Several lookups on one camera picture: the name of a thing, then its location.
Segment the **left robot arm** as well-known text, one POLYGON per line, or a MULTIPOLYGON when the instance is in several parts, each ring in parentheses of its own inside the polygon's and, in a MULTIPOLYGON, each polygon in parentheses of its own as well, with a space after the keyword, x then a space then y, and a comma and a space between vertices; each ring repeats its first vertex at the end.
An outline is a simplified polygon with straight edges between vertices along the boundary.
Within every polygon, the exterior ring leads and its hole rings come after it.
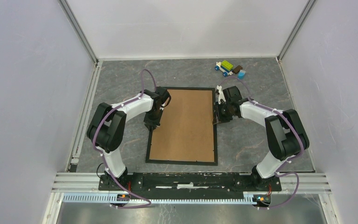
POLYGON ((144 113, 145 127, 154 131, 160 126, 164 108, 172 97, 167 88, 158 86, 155 91, 144 90, 127 101, 100 103, 89 124, 87 137, 93 148, 100 153, 105 172, 111 176, 110 184, 116 190, 123 190, 128 184, 128 169, 124 165, 120 150, 126 123, 144 113))

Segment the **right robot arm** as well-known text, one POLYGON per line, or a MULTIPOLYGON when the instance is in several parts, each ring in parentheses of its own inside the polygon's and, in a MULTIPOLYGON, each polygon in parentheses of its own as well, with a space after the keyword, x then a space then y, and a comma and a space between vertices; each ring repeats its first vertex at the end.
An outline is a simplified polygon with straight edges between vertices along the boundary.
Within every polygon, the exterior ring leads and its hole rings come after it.
POLYGON ((300 156, 310 145, 297 111, 273 109, 250 97, 242 98, 236 86, 223 89, 218 85, 215 92, 218 101, 214 105, 214 124, 227 123, 238 117, 265 128, 269 152, 253 167, 250 178, 255 190, 265 189, 285 163, 300 156))

